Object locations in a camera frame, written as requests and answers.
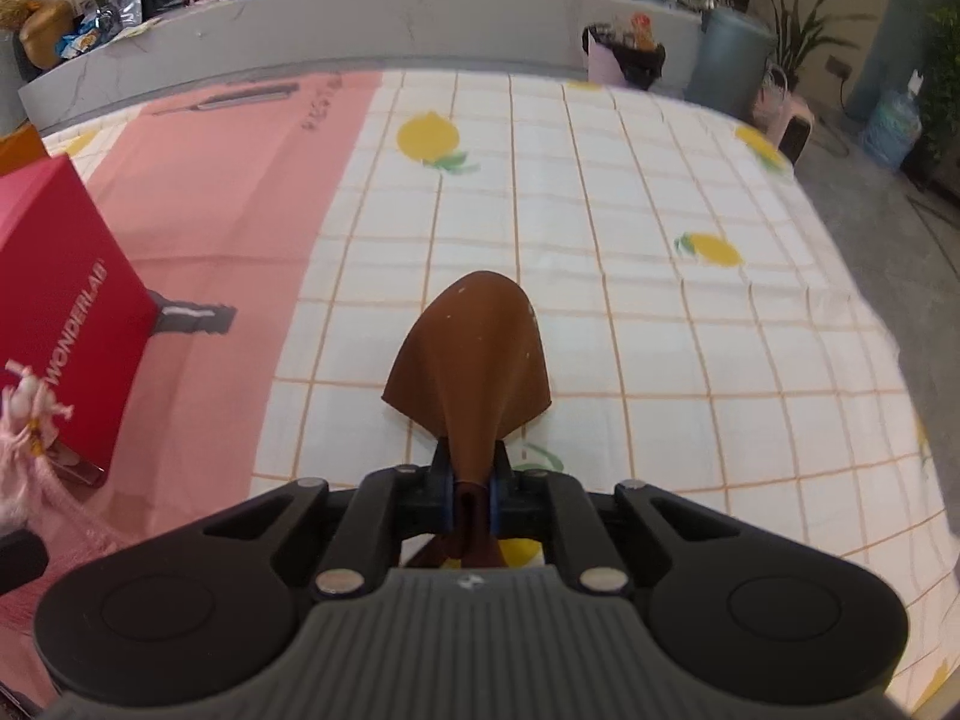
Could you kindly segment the brown leather piece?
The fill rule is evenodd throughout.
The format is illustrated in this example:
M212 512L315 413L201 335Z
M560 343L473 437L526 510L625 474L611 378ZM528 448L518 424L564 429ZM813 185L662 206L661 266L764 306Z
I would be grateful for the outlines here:
M523 288L483 270L444 289L410 328L382 399L448 446L448 525L410 564L503 567L493 525L496 445L551 405L539 324Z

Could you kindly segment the pink drawstring pouch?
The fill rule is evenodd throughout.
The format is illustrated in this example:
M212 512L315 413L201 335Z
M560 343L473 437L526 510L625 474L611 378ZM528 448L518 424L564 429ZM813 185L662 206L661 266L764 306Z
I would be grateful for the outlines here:
M59 424L73 415L31 367L10 359L2 387L2 631L31 635L55 582L130 544L71 494L53 463Z

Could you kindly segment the checkered lemon table cloth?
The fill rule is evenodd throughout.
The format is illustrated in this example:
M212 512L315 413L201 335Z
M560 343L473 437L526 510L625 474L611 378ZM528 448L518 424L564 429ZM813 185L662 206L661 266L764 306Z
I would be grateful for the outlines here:
M534 305L553 403L511 460L638 478L861 564L907 606L890 694L958 663L958 541L900 351L793 171L727 117L493 71L376 71L302 277L247 496L425 463L382 401L423 309L478 270ZM89 190L146 104L46 137Z

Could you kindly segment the pink printed mat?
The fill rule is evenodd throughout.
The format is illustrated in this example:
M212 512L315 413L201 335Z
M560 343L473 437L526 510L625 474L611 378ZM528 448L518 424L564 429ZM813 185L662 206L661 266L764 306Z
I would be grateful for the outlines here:
M89 192L146 288L148 340L109 478L89 504L149 538L241 502L304 271L355 151L375 71L156 99Z

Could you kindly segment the red lidded transparent box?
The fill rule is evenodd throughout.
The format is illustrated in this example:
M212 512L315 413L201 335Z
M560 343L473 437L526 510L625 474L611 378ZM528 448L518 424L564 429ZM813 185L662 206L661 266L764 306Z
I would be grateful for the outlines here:
M65 156L2 179L2 359L31 367L73 415L53 461L106 481L158 307Z

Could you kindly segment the pink bin with black bag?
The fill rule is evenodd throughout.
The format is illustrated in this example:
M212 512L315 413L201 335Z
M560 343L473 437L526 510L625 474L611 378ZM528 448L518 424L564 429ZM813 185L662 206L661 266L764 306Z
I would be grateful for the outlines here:
M665 47L654 39L652 18L646 11L586 26L581 44L587 81L593 85L647 91L662 76Z

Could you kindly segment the pink space heater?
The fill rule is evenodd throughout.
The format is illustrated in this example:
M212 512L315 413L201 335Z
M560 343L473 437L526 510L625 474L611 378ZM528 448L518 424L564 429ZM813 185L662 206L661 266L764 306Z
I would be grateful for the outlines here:
M788 76L775 64L766 67L752 115L766 138L791 163L799 163L811 144L815 115L804 99L789 89Z

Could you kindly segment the grey round trash bin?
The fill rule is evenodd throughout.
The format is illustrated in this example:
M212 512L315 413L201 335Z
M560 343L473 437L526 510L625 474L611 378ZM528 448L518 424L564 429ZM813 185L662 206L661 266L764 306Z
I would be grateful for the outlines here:
M766 64L775 52L775 33L757 18L724 7L703 15L701 31L685 99L748 121Z

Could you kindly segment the blue water bottle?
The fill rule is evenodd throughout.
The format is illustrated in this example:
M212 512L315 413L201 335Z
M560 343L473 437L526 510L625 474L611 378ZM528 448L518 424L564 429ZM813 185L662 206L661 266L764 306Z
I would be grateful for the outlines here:
M885 91L862 130L862 149L885 169L898 171L923 133L918 106L923 83L923 76L913 71L903 89Z

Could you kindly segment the orange cardboard storage box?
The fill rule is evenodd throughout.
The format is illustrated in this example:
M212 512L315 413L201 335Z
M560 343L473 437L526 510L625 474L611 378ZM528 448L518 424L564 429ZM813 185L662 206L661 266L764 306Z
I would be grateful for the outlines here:
M0 176L8 176L48 157L43 138L32 124L23 124L0 138Z

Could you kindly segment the green potted floor plant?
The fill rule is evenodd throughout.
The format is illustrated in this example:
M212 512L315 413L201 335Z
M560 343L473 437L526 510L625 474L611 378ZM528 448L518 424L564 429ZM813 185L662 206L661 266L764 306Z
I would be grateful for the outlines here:
M847 47L857 49L857 44L848 37L832 33L838 23L875 21L870 13L827 13L823 7L828 0L814 0L804 10L802 0L768 0L771 7L771 25L775 32L775 50L771 65L784 80L784 89L789 93L799 85L800 69L821 47Z

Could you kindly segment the golden vase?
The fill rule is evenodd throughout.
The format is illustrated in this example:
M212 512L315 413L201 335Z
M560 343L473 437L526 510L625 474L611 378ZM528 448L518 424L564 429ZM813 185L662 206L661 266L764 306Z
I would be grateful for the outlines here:
M60 62L57 43L71 31L73 18L75 13L67 0L42 4L26 18L18 37L32 65L50 70Z

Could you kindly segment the dried yellow flowers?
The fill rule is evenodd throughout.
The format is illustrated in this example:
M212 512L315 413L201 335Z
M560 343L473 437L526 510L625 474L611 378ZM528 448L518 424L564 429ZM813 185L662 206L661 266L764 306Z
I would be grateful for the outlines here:
M0 29L20 31L26 20L39 8L39 0L0 0Z

